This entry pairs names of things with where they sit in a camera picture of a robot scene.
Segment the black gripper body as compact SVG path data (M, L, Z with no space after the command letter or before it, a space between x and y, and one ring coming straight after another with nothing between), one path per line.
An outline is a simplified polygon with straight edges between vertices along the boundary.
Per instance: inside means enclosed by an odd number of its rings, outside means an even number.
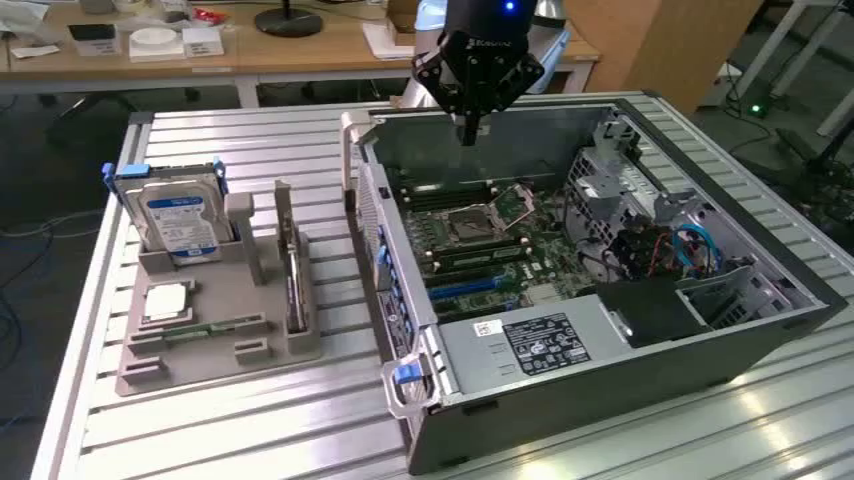
M534 1L447 3L441 40L452 39L461 44L460 49L468 57L471 86L477 80L483 62L495 57L509 59L530 53L528 31L535 9Z

